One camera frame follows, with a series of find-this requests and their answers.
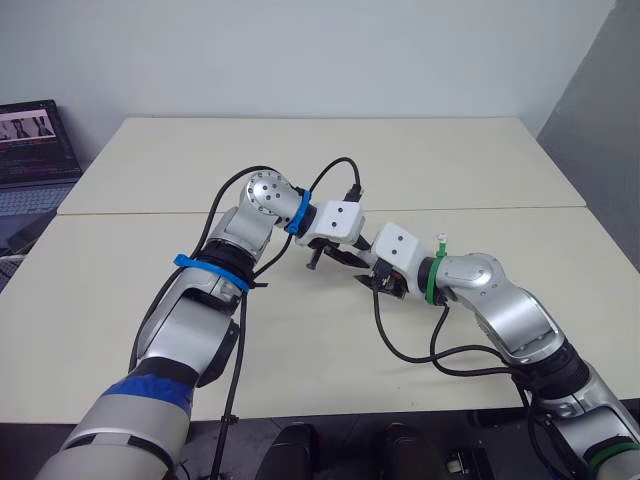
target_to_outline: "white table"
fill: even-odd
[[[585,205],[517,118],[131,118],[58,212],[206,212],[242,168],[268,165],[308,187],[341,156],[360,166],[370,211]],[[341,166],[316,193],[342,198],[351,183]]]
[[[640,394],[640,280],[583,207],[375,212],[426,243],[449,233],[451,254],[485,251],[534,292],[621,398]],[[73,215],[56,218],[0,295],[0,422],[77,422],[126,371],[138,323],[178,252],[189,252],[202,214]],[[265,258],[283,235],[275,235]],[[271,282],[249,297],[241,417],[505,407],[518,403],[503,376],[446,377],[393,357],[376,332],[371,295],[355,270],[291,248]],[[398,347],[426,351],[440,310],[384,298],[383,321]],[[470,312],[452,308],[439,346],[486,343]],[[467,355],[449,363],[488,366]],[[219,418],[231,368],[198,390],[193,417]]]

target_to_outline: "laptop screen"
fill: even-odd
[[[73,181],[81,174],[53,100],[0,106],[0,186]]]

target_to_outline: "blue tape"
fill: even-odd
[[[191,416],[193,388],[184,383],[153,374],[141,377],[127,377],[111,385],[103,395],[134,395],[136,397],[155,398],[172,403],[188,416]]]
[[[247,282],[242,280],[240,277],[237,277],[230,271],[225,270],[222,267],[218,267],[217,265],[213,265],[207,262],[201,262],[200,260],[194,260],[192,258],[187,257],[184,253],[180,253],[179,255],[177,255],[176,258],[173,260],[173,263],[175,263],[179,267],[199,268],[201,270],[206,270],[207,272],[218,274],[222,278],[226,278],[227,280],[229,280],[231,283],[233,283],[236,287],[238,287],[243,292],[249,291],[250,287]]]
[[[284,231],[287,233],[291,233],[295,235],[298,233],[298,229],[300,228],[300,222],[304,218],[304,214],[307,213],[307,208],[309,207],[309,201],[311,200],[311,192],[309,190],[305,190],[302,193],[302,201],[300,202],[300,206],[298,207],[298,211],[296,212],[293,220],[289,222],[284,228]]]

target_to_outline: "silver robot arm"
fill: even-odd
[[[433,254],[406,230],[386,224],[368,258],[373,276],[384,272],[375,281],[396,296],[432,304],[446,298],[471,310],[505,363],[522,373],[514,382],[546,414],[555,446],[576,476],[640,479],[638,424],[538,299],[510,282],[496,258],[447,256],[441,240]]]
[[[239,332],[231,316],[253,286],[274,225],[302,245],[331,242],[323,249],[358,241],[357,202],[309,200],[274,170],[251,176],[199,253],[176,258],[182,269],[140,330],[135,368],[98,398],[38,480],[160,480],[175,471],[194,388],[227,364]]]

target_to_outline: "gray wall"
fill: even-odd
[[[640,1],[618,1],[538,141],[640,270]]]
[[[537,134],[613,0],[2,0],[0,103],[92,159],[130,115],[520,116]]]

